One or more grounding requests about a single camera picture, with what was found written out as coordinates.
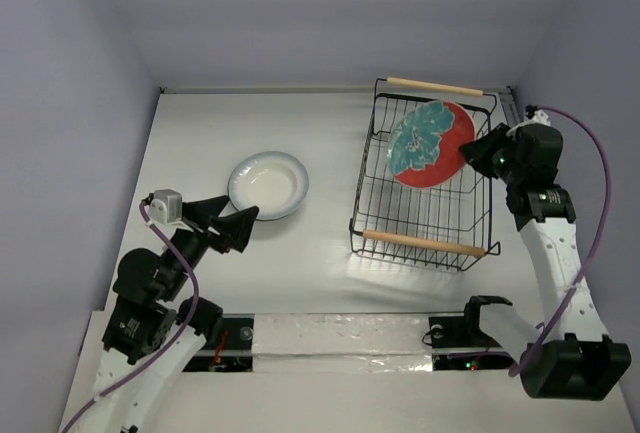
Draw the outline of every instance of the teal flower pattern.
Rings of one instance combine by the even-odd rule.
[[[442,135],[453,126],[455,115],[442,101],[419,106],[405,116],[389,138],[389,170],[393,176],[403,171],[424,170],[440,156]]]

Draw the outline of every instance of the gray wall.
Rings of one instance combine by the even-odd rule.
[[[513,84],[564,0],[116,0],[175,85]]]
[[[57,428],[157,88],[110,0],[0,0],[0,429]]]
[[[569,0],[516,90],[520,107],[534,102],[564,108],[591,125],[604,143],[612,169],[613,199],[589,283],[613,338],[627,342],[635,356],[623,385],[638,426],[639,39],[638,0]],[[580,252],[586,255],[604,196],[602,168],[595,148],[582,132],[561,119],[552,121],[565,137],[560,181],[572,194]]]

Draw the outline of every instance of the cable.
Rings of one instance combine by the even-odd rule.
[[[512,376],[512,377],[519,375],[522,372],[522,370],[525,369],[527,365],[531,363],[533,358],[535,358],[536,355],[540,352],[540,349],[542,348],[542,343],[547,338],[547,336],[549,336],[549,333],[551,333],[553,328],[556,326],[556,324],[560,320],[560,317],[569,306],[569,303],[571,303],[571,299],[573,298],[573,295],[575,295],[576,293],[576,288],[578,284],[580,284],[580,282],[584,279],[585,275],[587,274],[588,267],[589,265],[591,265],[591,261],[593,260],[593,257],[595,256],[596,251],[598,250],[598,246],[600,246],[600,240],[602,239],[604,225],[607,221],[607,216],[609,215],[609,204],[611,203],[611,171],[609,170],[609,161],[607,160],[607,155],[604,152],[602,143],[600,143],[600,140],[598,140],[595,133],[591,130],[591,128],[589,128],[585,123],[583,123],[582,120],[579,120],[578,118],[567,113],[566,111],[559,110],[557,108],[552,108],[550,106],[540,106],[538,107],[538,109],[552,111],[557,115],[564,116],[565,118],[568,118],[569,120],[573,121],[578,126],[580,126],[585,131],[585,133],[587,133],[587,135],[589,135],[593,143],[596,145],[596,148],[598,149],[598,153],[600,154],[600,160],[602,161],[602,167],[604,169],[604,180],[605,180],[604,205],[602,206],[600,221],[598,221],[596,236],[593,239],[593,244],[591,245],[591,249],[589,250],[587,259],[585,260],[584,264],[578,271],[578,274],[576,275],[573,282],[571,283],[571,287],[569,288],[564,298],[560,302],[558,309],[553,314],[549,322],[546,325],[544,325],[544,328],[542,329],[542,332],[540,333],[540,336],[538,337],[536,342],[533,344],[531,348],[525,351],[524,357],[522,358],[522,361],[520,361],[520,363],[514,363],[513,366],[509,368],[509,376]]]
[[[145,370],[147,370],[147,368],[149,368],[153,363],[155,363],[158,360],[158,358],[164,355],[169,348],[173,346],[173,344],[178,340],[178,338],[180,338],[180,335],[182,335],[184,330],[187,328],[187,326],[189,326],[189,323],[193,319],[193,315],[195,314],[196,307],[198,305],[198,299],[200,297],[200,287],[198,286],[198,279],[196,278],[196,275],[193,272],[193,269],[191,268],[191,266],[189,265],[185,257],[182,255],[182,253],[180,253],[180,250],[178,250],[178,248],[176,248],[174,244],[171,243],[171,240],[167,238],[165,234],[162,233],[162,231],[160,231],[160,229],[151,222],[151,218],[147,214],[147,211],[145,210],[145,206],[146,206],[146,203],[144,200],[140,202],[140,206],[139,206],[140,215],[142,215],[142,218],[144,219],[145,223],[149,226],[151,231],[153,231],[158,236],[158,238],[162,240],[162,242],[167,246],[167,248],[171,251],[171,253],[175,255],[175,257],[178,259],[178,261],[184,268],[187,276],[189,277],[189,279],[191,280],[191,283],[193,284],[193,298],[191,300],[191,305],[189,306],[189,312],[187,313],[187,316],[185,317],[184,321],[178,328],[178,331],[176,331],[176,334],[173,335],[171,339],[166,341],[165,344],[162,345],[162,347],[156,353],[154,353],[154,355],[148,361],[143,363],[139,368],[136,368],[131,373],[124,376],[122,379],[116,381],[113,385],[101,391],[97,395],[97,397],[101,397],[101,398],[104,398],[105,396],[113,393],[118,388],[126,385],[131,380],[133,380],[134,378],[142,374]],[[78,422],[78,420],[82,417],[82,415],[84,415],[87,411],[89,411],[89,409],[91,409],[91,407],[93,407],[95,404],[96,404],[95,399],[91,399],[88,402],[86,402],[82,406],[82,408],[80,408],[78,412],[75,415],[73,415],[73,417],[69,420],[69,422],[66,424],[66,426],[62,429],[60,433],[69,433],[71,431],[71,428],[73,428],[73,425],[75,425]]]

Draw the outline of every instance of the plate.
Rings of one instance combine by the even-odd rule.
[[[258,220],[293,213],[309,190],[309,175],[294,156],[265,151],[240,163],[229,177],[229,198],[238,210],[258,206]]]
[[[465,165],[458,148],[475,137],[473,119],[462,106],[450,101],[424,103],[391,132],[389,170],[403,185],[438,186]]]

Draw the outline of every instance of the wooden handle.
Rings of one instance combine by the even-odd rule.
[[[473,88],[463,88],[461,86],[439,85],[438,83],[427,83],[426,81],[405,80],[403,78],[387,78],[387,83],[398,86],[408,86],[410,88],[424,88],[426,90],[446,91],[447,93],[459,93],[461,95],[482,96],[482,90]]]
[[[428,248],[430,250],[447,251],[449,253],[460,253],[461,255],[475,256],[482,258],[487,253],[477,246],[458,245],[457,243],[447,243],[445,241],[427,240],[415,236],[396,235],[382,231],[364,230],[362,236],[368,240],[386,241],[397,245],[414,246],[416,248]]]

